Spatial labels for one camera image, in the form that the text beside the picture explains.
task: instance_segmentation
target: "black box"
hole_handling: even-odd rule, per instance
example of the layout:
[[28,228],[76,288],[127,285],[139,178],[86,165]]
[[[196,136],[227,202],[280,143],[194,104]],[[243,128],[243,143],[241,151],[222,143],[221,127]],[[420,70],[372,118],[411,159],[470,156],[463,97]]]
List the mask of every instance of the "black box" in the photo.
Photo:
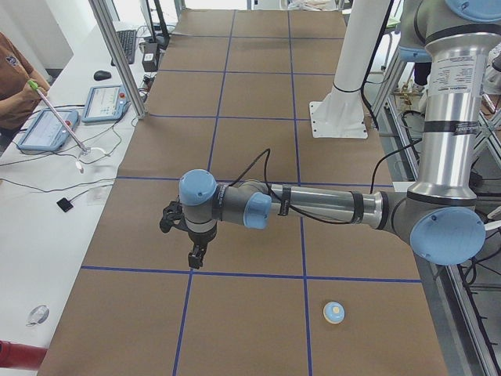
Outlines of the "black box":
[[160,47],[157,43],[146,43],[142,54],[142,67],[145,72],[158,71],[160,60]]

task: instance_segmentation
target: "small round disc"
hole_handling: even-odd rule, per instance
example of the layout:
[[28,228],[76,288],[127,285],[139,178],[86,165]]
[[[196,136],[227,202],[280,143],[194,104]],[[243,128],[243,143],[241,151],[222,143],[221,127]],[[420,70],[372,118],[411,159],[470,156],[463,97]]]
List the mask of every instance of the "small round disc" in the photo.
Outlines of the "small round disc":
[[344,308],[338,302],[328,302],[323,307],[323,316],[328,323],[338,324],[344,320]]

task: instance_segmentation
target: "blue tablet device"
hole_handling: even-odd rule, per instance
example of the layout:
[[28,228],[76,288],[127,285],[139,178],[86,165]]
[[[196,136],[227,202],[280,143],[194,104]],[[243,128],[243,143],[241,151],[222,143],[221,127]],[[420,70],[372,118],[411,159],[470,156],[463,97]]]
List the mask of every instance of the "blue tablet device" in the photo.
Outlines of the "blue tablet device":
[[81,120],[84,123],[117,121],[124,116],[129,104],[123,85],[96,86],[88,93]]
[[[76,110],[57,111],[64,121],[70,122],[72,129],[78,124]],[[70,136],[50,109],[38,113],[30,127],[18,143],[19,150],[56,151]]]

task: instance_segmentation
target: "white table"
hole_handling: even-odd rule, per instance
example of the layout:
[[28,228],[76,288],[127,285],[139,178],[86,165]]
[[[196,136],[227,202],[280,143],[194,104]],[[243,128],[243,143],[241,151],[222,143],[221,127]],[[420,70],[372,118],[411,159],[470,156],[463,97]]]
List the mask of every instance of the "white table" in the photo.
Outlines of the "white table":
[[[118,30],[136,28],[124,23],[115,26]],[[130,67],[138,87],[145,74],[141,59],[142,54],[137,49],[135,64]],[[113,77],[96,82],[93,80],[93,74],[98,70],[110,71]],[[55,106],[84,104],[90,87],[120,83],[116,67],[110,65],[110,54],[99,28],[95,27],[51,87],[49,100]],[[0,178],[44,190],[114,178],[134,132],[134,120],[135,112],[130,107],[124,118],[115,126],[116,132],[122,138],[120,146],[111,157],[84,165],[84,174],[76,169],[74,158],[50,155],[36,161],[0,167]],[[112,123],[80,123],[76,134],[79,139],[84,140],[111,125]],[[118,137],[109,130],[85,144],[100,146],[109,151],[117,143]],[[63,150],[73,145],[75,142],[70,139],[63,146]],[[75,147],[67,153],[78,155],[79,151]],[[85,160],[93,161],[101,156],[99,152],[92,152]],[[31,158],[33,156],[21,154],[11,144],[0,157],[0,165]],[[0,184],[1,340],[49,346],[104,206],[103,203],[89,204],[88,193],[75,200],[74,208],[67,213],[59,209],[56,202],[63,197],[70,199],[92,186],[110,183],[112,182],[102,182],[54,193],[35,193],[32,189],[10,183]],[[29,312],[39,305],[49,307],[49,318],[43,324],[27,327]],[[0,368],[1,376],[33,374],[36,372]]]

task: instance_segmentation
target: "green tip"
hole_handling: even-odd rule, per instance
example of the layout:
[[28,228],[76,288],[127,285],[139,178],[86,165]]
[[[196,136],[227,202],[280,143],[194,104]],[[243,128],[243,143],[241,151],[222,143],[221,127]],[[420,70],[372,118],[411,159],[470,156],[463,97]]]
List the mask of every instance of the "green tip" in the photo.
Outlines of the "green tip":
[[33,81],[33,80],[28,80],[28,85],[33,89],[33,90],[37,90],[38,89],[38,84]]

